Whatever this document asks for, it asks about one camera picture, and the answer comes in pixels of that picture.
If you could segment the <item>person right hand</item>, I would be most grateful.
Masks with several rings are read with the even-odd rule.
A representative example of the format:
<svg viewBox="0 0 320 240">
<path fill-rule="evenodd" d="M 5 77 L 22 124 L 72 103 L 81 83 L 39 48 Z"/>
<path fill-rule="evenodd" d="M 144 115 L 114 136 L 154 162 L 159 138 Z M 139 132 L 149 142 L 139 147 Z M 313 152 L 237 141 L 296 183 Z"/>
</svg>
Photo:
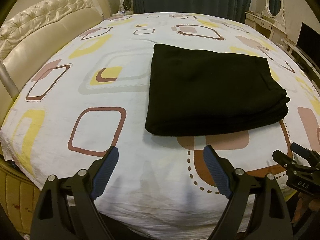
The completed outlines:
<svg viewBox="0 0 320 240">
<path fill-rule="evenodd" d="M 299 193 L 298 194 L 298 202 L 296 206 L 296 210 L 291 220 L 291 223 L 297 223 L 304 213 L 309 209 L 313 212 L 318 212 L 320 207 L 320 200 L 319 198 L 313 198 L 307 194 Z"/>
</svg>

